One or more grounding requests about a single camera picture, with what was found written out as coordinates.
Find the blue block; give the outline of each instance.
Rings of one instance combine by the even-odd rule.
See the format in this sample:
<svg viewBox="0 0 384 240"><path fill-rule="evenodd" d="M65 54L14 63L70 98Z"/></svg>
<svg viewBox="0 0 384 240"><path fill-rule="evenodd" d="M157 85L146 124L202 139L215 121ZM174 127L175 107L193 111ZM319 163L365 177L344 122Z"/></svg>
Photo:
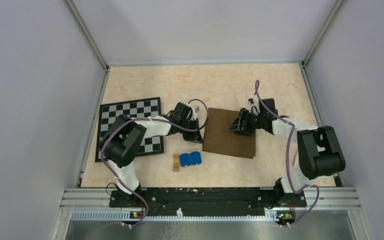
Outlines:
<svg viewBox="0 0 384 240"><path fill-rule="evenodd" d="M203 161L201 159L201 153L199 151L194 151L191 154L182 153L179 157L180 166L188 167L190 165L200 165Z"/></svg>

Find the black and white checkered board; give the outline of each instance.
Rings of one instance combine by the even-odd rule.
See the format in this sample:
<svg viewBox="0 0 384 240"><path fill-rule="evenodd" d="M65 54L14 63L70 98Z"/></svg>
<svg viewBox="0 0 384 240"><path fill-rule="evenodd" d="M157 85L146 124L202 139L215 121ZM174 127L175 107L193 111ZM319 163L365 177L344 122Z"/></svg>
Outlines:
<svg viewBox="0 0 384 240"><path fill-rule="evenodd" d="M159 97L103 104L99 108L98 136L96 141L95 162L101 162L99 142L105 135L116 117L125 114L131 118L156 117L161 114L161 102ZM164 153L163 137L154 136L144 138L137 151L137 156L146 156Z"/></svg>

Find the wooden block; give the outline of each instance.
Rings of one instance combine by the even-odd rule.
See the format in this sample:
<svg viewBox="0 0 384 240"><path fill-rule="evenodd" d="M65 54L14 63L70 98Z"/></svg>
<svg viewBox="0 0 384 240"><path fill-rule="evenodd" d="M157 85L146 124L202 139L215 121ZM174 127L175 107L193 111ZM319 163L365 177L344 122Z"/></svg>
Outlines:
<svg viewBox="0 0 384 240"><path fill-rule="evenodd" d="M179 172L180 167L180 155L173 154L173 172Z"/></svg>

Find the black mounting plate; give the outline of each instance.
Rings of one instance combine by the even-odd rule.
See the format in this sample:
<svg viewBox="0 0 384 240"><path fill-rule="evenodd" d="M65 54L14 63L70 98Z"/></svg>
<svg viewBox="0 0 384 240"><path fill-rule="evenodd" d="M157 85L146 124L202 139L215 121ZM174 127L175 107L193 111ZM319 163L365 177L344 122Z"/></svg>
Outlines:
<svg viewBox="0 0 384 240"><path fill-rule="evenodd" d="M148 203L148 216L175 216L181 208L184 216L263 216L264 208L289 207L273 203L273 188L268 187L148 187L138 192ZM295 207L306 207L304 193L293 195ZM119 192L111 192L110 208L141 208L143 203L127 204Z"/></svg>

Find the gray wall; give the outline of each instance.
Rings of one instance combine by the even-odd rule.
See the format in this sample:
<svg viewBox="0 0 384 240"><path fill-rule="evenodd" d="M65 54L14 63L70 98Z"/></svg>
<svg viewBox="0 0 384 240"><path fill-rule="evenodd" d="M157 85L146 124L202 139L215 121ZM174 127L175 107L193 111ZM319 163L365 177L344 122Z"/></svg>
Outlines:
<svg viewBox="0 0 384 240"><path fill-rule="evenodd" d="M62 0L0 0L0 240L51 236L103 75Z"/></svg>
<svg viewBox="0 0 384 240"><path fill-rule="evenodd" d="M309 66L375 239L384 239L384 1L348 1Z"/></svg>
<svg viewBox="0 0 384 240"><path fill-rule="evenodd" d="M109 65L301 61L335 0L75 0Z"/></svg>

